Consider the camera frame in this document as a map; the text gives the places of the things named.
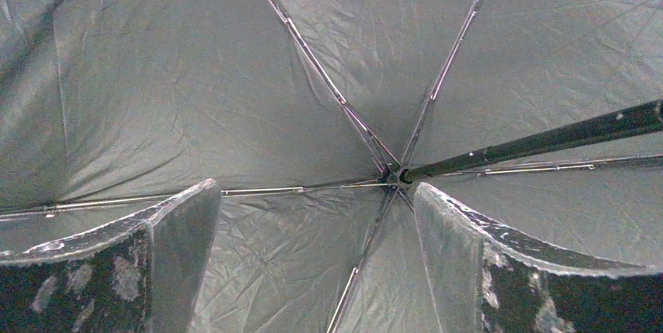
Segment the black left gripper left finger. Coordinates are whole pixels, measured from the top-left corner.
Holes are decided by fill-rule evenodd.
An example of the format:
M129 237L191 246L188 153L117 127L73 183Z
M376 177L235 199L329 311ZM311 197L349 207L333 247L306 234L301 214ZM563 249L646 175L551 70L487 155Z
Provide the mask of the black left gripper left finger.
M87 231L3 252L2 331L187 331L220 205L207 179Z

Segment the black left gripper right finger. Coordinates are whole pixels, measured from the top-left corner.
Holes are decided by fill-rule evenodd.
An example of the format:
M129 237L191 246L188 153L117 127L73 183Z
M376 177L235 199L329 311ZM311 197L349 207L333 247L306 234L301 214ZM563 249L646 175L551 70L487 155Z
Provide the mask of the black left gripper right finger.
M662 272L562 248L430 184L414 193L428 287L444 332L659 332Z

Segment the pink and black folding umbrella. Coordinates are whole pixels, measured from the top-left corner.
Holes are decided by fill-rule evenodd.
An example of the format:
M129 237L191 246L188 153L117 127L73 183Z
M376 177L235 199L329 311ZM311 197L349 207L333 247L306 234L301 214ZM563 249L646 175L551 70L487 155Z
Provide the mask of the pink and black folding umbrella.
M422 183L662 272L662 0L1 0L1 254L207 179L185 332L444 332Z

